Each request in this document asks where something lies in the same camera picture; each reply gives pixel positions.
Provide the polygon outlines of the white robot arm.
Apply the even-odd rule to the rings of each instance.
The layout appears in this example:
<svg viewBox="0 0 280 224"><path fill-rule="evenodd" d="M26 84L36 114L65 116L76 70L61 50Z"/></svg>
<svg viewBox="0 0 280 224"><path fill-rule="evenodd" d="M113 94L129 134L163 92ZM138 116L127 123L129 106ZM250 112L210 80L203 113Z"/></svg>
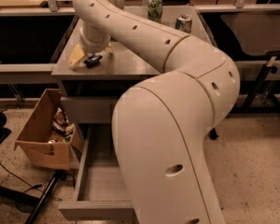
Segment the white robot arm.
<svg viewBox="0 0 280 224"><path fill-rule="evenodd" d="M225 224L203 141L234 106L234 61L200 38L138 17L123 0L73 0L89 52L112 37L158 75L122 94L112 135L122 177L140 224Z"/></svg>

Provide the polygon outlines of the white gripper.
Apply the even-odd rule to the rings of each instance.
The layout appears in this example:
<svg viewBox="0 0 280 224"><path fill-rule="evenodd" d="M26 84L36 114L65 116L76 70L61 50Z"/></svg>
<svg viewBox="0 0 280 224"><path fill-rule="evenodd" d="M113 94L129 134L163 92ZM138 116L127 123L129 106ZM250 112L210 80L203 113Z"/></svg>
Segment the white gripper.
<svg viewBox="0 0 280 224"><path fill-rule="evenodd" d="M81 45L75 45L68 59L69 66L73 70L85 66L84 62L88 58L87 52L96 53L103 50L114 53L112 45L109 44L111 36L88 22L82 22L79 38Z"/></svg>

